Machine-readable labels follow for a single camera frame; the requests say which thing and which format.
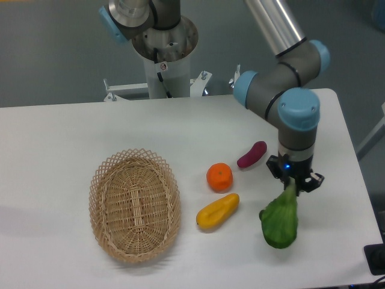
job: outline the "metal bracket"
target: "metal bracket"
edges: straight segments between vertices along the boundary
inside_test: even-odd
[[[385,115],[385,103],[382,105]],[[372,131],[357,147],[357,159],[360,161],[385,135],[385,116],[376,124]]]
[[[190,80],[190,97],[197,98],[206,96],[209,94],[206,86],[209,80],[212,77],[212,73],[207,71],[202,71],[196,79]],[[139,84],[126,84],[126,85],[115,85],[109,86],[107,79],[103,79],[105,90],[107,96],[103,101],[127,101],[130,98],[134,98],[134,95],[139,95],[142,93],[148,93],[149,87],[147,83]]]

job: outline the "gray floor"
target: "gray floor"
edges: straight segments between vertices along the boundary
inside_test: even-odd
[[[130,44],[106,33],[97,10],[107,0],[0,2],[0,107],[99,102],[110,85],[145,82]],[[332,62],[309,88],[337,92],[355,147],[383,117],[385,33],[371,22],[373,0],[291,0],[310,39],[322,40]],[[242,71],[269,71],[275,59],[242,1],[182,0],[199,29],[192,76],[214,74],[209,91],[230,93]],[[385,138],[360,162],[374,210],[385,210]]]

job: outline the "green vegetable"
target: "green vegetable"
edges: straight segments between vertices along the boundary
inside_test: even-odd
[[[289,247],[297,237],[297,190],[290,184],[286,190],[259,213],[266,242],[277,249]]]

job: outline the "toy yellow pepper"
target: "toy yellow pepper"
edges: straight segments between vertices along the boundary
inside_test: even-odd
[[[204,207],[197,215],[197,223],[201,229],[211,229],[226,221],[237,209],[238,194],[228,194]]]

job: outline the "woven basket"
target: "woven basket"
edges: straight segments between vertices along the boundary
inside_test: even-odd
[[[91,182],[90,217],[99,245],[116,259],[137,263],[165,251],[180,225],[170,166],[144,149],[108,158]]]

